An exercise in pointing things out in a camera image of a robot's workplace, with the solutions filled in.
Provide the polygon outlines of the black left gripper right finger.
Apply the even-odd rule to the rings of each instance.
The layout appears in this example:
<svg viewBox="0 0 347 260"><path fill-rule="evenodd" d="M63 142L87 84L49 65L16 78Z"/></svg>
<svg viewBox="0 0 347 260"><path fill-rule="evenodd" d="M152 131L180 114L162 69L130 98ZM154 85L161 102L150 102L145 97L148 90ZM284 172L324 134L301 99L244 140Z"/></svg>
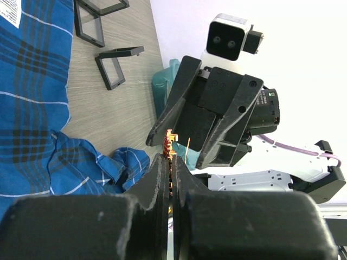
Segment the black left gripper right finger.
<svg viewBox="0 0 347 260"><path fill-rule="evenodd" d="M337 259L313 199L302 192L211 191L172 159L175 259Z"/></svg>

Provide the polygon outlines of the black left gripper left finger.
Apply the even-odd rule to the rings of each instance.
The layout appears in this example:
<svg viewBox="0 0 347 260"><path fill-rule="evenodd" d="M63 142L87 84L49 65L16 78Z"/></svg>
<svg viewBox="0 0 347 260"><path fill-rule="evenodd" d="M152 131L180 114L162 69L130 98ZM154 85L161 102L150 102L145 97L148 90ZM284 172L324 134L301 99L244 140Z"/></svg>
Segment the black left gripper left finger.
<svg viewBox="0 0 347 260"><path fill-rule="evenodd" d="M123 194L19 199L1 221L1 259L166 259L168 207L158 154Z"/></svg>

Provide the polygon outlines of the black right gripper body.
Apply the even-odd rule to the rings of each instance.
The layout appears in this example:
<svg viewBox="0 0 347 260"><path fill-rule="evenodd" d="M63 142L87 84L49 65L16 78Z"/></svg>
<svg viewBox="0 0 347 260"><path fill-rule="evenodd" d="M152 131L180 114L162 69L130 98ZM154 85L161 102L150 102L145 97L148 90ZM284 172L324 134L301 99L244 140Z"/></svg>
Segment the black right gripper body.
<svg viewBox="0 0 347 260"><path fill-rule="evenodd" d="M198 77L195 80L175 125L174 133L178 135L179 144L196 152L202 150L212 128L226 112L233 95L233 85L240 76L244 75L213 68L207 79ZM277 91L263 86L240 143L245 145L255 135L274 132L279 123Z"/></svg>

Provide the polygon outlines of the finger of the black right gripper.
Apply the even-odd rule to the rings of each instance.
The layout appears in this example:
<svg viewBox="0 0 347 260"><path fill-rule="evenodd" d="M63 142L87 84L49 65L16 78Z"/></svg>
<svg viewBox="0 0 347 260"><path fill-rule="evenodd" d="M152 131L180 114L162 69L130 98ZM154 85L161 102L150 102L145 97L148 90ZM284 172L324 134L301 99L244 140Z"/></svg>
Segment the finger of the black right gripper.
<svg viewBox="0 0 347 260"><path fill-rule="evenodd" d="M233 85L233 95L226 112L204 142L196 162L197 169L232 167L238 162L237 150L263 86L262 79L250 75L239 77Z"/></svg>
<svg viewBox="0 0 347 260"><path fill-rule="evenodd" d="M186 96L202 64L201 60L191 56L184 56L180 62L165 108L148 133L147 146L162 145L166 131L175 128Z"/></svg>

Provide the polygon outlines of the orange leaf brooch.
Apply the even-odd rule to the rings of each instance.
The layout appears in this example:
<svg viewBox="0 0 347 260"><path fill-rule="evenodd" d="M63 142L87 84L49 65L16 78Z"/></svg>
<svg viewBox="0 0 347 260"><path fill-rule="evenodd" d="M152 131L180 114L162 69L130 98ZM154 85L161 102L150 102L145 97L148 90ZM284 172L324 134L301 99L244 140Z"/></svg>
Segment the orange leaf brooch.
<svg viewBox="0 0 347 260"><path fill-rule="evenodd" d="M169 192L172 196L172 158L177 154L172 148L172 144L178 141L178 135L172 133L172 129L166 131L163 143L163 155L169 162Z"/></svg>

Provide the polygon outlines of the blue plaid shirt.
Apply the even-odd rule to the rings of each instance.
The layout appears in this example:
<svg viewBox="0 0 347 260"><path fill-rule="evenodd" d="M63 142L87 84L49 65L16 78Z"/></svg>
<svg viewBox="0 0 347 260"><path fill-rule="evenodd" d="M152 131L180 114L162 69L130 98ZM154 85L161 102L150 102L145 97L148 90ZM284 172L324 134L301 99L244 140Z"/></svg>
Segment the blue plaid shirt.
<svg viewBox="0 0 347 260"><path fill-rule="evenodd" d="M146 152L111 157L66 136L72 1L1 1L1 213L29 196L116 194L149 169Z"/></svg>

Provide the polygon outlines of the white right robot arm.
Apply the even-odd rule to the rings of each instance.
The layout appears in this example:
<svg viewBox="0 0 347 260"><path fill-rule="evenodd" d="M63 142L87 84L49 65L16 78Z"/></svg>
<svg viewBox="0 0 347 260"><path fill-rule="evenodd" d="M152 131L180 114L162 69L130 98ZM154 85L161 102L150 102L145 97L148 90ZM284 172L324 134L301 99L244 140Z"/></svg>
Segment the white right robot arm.
<svg viewBox="0 0 347 260"><path fill-rule="evenodd" d="M279 98L261 79L185 56L154 74L157 121L146 140L171 145L188 169L227 168L207 185L218 191L301 191L328 202L346 178L330 144L294 147L268 137L280 122Z"/></svg>

